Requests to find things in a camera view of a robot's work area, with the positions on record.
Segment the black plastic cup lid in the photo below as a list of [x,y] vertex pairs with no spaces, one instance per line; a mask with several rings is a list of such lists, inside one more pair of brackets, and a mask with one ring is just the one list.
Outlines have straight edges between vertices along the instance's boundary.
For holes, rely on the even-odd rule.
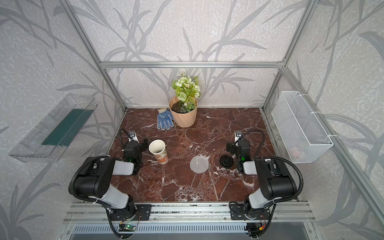
[[234,159],[230,155],[222,155],[219,159],[220,165],[225,169],[231,169],[234,164]]

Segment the printed paper milk tea cup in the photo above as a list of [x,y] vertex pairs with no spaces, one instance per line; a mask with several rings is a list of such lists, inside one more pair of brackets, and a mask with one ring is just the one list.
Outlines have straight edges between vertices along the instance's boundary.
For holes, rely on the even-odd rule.
[[166,144],[163,140],[152,141],[149,145],[149,151],[161,165],[165,165],[168,162]]

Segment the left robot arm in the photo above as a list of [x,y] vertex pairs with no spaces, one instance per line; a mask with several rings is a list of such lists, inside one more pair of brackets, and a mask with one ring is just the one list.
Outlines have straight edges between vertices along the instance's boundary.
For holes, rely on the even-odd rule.
[[69,183],[69,193],[78,200],[98,203],[109,210],[136,210],[133,197],[115,188],[112,176],[135,176],[143,165],[142,152],[149,141],[130,141],[125,145],[124,157],[88,157]]

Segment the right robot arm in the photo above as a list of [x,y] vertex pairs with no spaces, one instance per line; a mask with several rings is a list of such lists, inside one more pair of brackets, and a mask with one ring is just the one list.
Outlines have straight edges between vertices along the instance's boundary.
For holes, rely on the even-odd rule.
[[277,156],[260,157],[261,147],[258,147],[251,157],[248,140],[238,139],[233,143],[229,142],[226,149],[236,156],[240,173],[258,177],[259,189],[245,200],[246,211],[267,209],[277,203],[291,201],[302,192],[303,175],[289,160]]

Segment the blue dotted work glove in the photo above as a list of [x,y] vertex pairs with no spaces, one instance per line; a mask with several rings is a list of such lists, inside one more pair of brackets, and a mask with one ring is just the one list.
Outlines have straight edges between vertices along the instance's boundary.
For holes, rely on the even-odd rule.
[[158,109],[158,115],[157,115],[157,129],[158,130],[170,130],[174,127],[174,117],[172,116],[171,112],[166,109]]

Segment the pink item in basket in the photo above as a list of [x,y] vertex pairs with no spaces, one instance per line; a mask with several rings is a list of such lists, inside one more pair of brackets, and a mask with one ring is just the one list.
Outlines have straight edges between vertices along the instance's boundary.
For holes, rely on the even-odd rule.
[[289,153],[292,158],[300,159],[304,152],[298,149],[297,147],[293,147],[293,148],[289,148]]

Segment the beige ribbed flower pot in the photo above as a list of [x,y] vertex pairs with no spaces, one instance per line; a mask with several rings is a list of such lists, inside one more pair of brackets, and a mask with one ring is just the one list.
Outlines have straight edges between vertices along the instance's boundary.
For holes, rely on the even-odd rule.
[[181,128],[189,128],[196,121],[197,113],[198,113],[198,107],[196,107],[194,110],[192,110],[189,113],[179,114],[179,113],[176,113],[175,111],[172,110],[173,105],[176,104],[178,101],[179,100],[178,100],[177,97],[173,97],[170,100],[170,102],[169,102],[170,112],[171,112],[171,114],[172,114],[172,116],[174,118],[174,121],[176,122],[176,124],[179,127],[181,127]]

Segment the green mat in shelf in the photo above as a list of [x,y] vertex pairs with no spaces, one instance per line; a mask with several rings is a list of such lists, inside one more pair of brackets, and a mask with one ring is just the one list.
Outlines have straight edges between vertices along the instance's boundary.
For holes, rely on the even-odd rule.
[[43,146],[68,147],[94,110],[73,109],[43,141]]

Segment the green circuit board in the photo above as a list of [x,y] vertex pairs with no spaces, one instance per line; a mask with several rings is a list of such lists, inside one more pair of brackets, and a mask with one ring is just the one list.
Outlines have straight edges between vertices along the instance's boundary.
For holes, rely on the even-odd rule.
[[119,224],[119,231],[120,232],[135,232],[136,229],[137,229],[137,226],[132,225],[132,224],[124,224],[124,223]]

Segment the green white artificial flowers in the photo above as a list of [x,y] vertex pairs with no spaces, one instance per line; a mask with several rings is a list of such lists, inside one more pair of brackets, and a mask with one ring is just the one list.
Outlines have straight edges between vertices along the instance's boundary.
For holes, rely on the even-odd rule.
[[177,102],[172,105],[173,112],[186,114],[196,109],[197,99],[201,96],[198,76],[190,77],[186,72],[181,72],[172,87],[177,97]]

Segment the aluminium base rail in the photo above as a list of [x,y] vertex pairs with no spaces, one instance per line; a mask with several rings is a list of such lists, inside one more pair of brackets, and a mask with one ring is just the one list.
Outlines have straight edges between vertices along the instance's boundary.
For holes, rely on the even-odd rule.
[[[149,211],[135,215],[139,223],[230,223],[228,202],[158,202],[150,203]],[[307,202],[285,202],[277,205],[272,222],[315,222]],[[65,216],[64,224],[107,223],[106,211],[94,204],[74,203]]]

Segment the clear acrylic wall shelf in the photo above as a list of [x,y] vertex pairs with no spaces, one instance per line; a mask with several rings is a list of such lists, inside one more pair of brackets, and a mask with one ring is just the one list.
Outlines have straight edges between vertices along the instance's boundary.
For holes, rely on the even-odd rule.
[[68,147],[43,146],[43,141],[73,109],[94,110],[95,98],[67,94],[10,152],[23,163],[56,163]]

